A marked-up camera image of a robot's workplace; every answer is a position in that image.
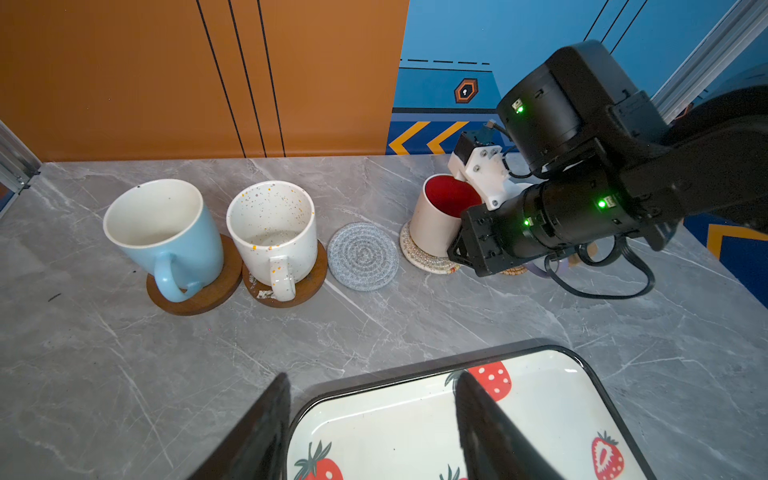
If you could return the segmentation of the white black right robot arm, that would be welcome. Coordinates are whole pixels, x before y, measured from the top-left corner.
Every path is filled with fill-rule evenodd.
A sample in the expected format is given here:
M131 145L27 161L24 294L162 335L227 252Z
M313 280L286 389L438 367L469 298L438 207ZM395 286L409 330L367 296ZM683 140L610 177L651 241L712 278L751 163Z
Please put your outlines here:
M614 236L663 249L713 213L767 229L767 88L718 95L666 122L594 40L558 49L464 131L450 159L482 203L448 258L493 275Z

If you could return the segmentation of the red inside white mug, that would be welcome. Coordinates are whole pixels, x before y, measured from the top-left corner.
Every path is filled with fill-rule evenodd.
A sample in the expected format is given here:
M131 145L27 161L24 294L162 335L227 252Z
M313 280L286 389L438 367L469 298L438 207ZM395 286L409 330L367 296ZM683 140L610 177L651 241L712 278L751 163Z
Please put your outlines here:
M480 195L469 183L449 174L433 175L422 186L409 222L410 236L427 254L447 257L461 227L461 214L481 203Z

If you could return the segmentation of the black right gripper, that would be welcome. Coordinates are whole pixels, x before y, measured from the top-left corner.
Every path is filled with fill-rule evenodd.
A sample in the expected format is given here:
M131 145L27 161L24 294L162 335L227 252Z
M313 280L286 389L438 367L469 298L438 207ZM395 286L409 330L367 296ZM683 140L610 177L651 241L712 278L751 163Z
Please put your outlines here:
M523 234L522 218L499 215L484 204L462 212L448 258L470 267L478 277L501 273L540 257L540 244Z

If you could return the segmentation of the light blue mug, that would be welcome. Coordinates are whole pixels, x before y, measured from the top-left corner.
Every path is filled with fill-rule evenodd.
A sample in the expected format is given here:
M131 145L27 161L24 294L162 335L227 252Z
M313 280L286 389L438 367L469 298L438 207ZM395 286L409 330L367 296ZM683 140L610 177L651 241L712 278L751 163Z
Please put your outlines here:
M109 206L103 230L173 303L191 299L224 267L214 219L201 192L183 180L158 179L126 191Z

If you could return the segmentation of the purple mug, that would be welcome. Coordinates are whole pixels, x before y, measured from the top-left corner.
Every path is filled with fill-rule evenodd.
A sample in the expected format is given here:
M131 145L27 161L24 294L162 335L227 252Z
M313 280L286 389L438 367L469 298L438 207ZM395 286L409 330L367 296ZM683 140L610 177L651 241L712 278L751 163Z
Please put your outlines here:
M540 278L549 278L549 271L555 274L561 274L569 269L569 261L567 259L551 260L548 263L549 267L545 266L544 258L537 259L535 261L527 262L524 267L533 275Z

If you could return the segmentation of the white strawberry serving tray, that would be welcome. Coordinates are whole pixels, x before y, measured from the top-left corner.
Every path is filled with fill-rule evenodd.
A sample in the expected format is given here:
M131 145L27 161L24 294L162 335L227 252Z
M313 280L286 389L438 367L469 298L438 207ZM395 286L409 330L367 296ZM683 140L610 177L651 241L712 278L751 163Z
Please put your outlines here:
M301 408L289 479L650 479L593 369L507 348L323 393Z

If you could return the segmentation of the aluminium corner post left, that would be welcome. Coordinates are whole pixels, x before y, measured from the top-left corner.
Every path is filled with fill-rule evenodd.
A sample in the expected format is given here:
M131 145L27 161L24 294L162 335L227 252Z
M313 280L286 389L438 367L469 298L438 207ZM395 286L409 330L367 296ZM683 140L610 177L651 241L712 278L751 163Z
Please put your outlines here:
M37 156L3 123L0 122L1 183L15 194L30 187L40 172Z

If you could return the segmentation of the aluminium corner post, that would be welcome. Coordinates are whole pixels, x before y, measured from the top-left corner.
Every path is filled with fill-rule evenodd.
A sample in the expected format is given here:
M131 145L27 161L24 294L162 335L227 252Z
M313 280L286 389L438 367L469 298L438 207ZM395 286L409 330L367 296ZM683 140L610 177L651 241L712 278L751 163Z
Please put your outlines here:
M30 187L40 172L37 156L3 123L0 122L1 183L15 194Z
M693 49L651 101L672 122L767 27L765 0L738 0Z

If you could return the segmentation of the light brown wooden coaster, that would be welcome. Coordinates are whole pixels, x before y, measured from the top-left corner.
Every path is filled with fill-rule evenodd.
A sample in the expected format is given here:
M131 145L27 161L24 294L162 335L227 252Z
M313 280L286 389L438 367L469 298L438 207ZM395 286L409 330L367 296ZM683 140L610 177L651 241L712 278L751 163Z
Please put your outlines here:
M222 272L214 282L189 300L178 303L167 300L157 287L154 277L147 275L146 291L157 307L176 316L199 315L222 305L234 294L242 281L242 260L232 238L225 234L220 237L224 252Z

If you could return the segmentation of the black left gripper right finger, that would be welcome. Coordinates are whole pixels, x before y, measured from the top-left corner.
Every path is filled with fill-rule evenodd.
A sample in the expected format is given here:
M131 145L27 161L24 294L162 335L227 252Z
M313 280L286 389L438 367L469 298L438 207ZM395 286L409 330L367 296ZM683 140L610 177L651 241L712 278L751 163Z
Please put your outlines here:
M456 381L455 405L469 479L561 477L468 372Z

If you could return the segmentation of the blue woven round coaster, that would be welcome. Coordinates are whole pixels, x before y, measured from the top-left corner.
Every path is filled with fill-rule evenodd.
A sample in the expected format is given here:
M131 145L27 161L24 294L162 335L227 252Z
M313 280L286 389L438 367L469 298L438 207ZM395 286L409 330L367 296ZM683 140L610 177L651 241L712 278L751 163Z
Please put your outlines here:
M368 222L354 222L340 228L329 241L327 255L334 278L360 292L387 286L399 268L394 242Z

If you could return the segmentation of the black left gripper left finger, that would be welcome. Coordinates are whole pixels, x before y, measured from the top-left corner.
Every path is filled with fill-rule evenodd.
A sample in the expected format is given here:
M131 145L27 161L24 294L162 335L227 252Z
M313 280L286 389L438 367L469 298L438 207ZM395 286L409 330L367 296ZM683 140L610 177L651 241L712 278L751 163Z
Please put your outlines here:
M290 382L278 374L192 479L281 479L288 447Z

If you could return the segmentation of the tan rattan round coaster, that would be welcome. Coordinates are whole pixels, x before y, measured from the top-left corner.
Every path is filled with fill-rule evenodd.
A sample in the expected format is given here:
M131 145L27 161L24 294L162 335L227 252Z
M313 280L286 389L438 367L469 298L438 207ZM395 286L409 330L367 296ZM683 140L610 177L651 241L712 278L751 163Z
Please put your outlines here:
M503 275L507 276L519 276L528 272L528 269L524 266L516 266L502 271Z

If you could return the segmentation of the aluminium corner post right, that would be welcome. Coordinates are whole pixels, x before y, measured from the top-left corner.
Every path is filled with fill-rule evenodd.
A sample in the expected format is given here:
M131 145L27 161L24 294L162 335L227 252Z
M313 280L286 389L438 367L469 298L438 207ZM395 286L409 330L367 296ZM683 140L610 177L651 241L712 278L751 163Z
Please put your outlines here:
M765 0L738 0L693 49L651 101L672 122L767 27Z

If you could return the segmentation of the dark brown glossy coaster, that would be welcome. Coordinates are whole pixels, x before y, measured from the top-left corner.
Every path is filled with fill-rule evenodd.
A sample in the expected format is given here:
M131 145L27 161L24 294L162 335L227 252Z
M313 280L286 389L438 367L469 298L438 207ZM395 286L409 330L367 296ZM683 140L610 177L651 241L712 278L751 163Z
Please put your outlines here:
M318 255L309 274L296 284L296 297L288 302L278 301L273 297L272 290L256 280L242 263L242 279L250 295L262 305L271 308L290 308L301 305L312 298L322 287L328 273L328 257L325 246L318 241Z

